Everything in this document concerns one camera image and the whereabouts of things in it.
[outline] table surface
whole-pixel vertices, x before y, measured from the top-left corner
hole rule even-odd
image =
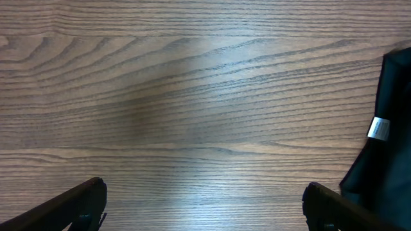
[[[307,230],[411,2],[0,1],[0,221],[94,176],[102,230]]]

